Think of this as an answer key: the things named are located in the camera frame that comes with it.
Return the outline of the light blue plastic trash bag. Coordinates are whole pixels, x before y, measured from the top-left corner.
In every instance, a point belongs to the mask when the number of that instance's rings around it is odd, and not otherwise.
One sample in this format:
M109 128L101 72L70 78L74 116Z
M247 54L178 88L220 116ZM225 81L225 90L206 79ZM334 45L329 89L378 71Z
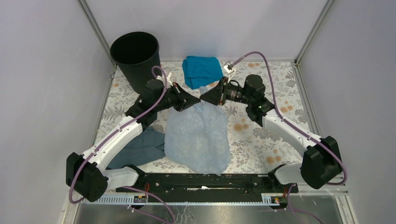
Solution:
M165 127L165 155L196 173L223 173L231 161L227 123L225 111L205 101L181 112L170 108Z

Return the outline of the black plastic trash bin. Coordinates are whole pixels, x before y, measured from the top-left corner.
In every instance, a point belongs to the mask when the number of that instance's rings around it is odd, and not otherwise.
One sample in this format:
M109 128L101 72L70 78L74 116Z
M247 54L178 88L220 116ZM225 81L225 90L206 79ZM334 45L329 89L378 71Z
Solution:
M152 68L161 65L158 40L141 31L116 39L110 47L110 55L138 94L144 93L146 83L155 78Z

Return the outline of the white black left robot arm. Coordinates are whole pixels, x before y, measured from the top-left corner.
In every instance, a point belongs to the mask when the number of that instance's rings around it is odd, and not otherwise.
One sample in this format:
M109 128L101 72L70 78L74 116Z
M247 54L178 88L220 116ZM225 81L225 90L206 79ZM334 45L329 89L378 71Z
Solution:
M169 87L161 80L147 82L143 94L126 111L121 122L97 144L82 154L71 153L66 160L66 184L83 199L95 202L106 191L128 186L138 192L144 188L143 172L132 165L109 168L109 163L131 140L139 136L169 108L178 112L200 102L173 82Z

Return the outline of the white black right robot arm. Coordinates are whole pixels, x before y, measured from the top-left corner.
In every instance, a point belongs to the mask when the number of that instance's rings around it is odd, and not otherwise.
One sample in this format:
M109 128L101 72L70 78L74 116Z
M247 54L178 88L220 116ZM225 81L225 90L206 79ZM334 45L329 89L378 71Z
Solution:
M213 105L224 105L227 101L246 104L246 113L253 122L278 134L302 156L299 164L281 165L271 170L270 190L280 192L287 184L299 182L313 189L331 184L331 179L343 172L337 141L331 136L322 138L312 134L287 119L265 97L265 90L259 75L248 75L243 86L222 77L200 99Z

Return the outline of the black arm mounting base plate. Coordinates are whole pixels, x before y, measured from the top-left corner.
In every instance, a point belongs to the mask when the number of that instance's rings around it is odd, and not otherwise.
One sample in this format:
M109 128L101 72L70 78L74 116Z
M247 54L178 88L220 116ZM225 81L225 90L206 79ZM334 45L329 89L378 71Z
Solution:
M145 173L139 176L133 188L147 190L159 198L171 195L183 199L199 192L214 197L259 193L285 196L289 189L292 193L298 192L296 186L282 185L272 174Z

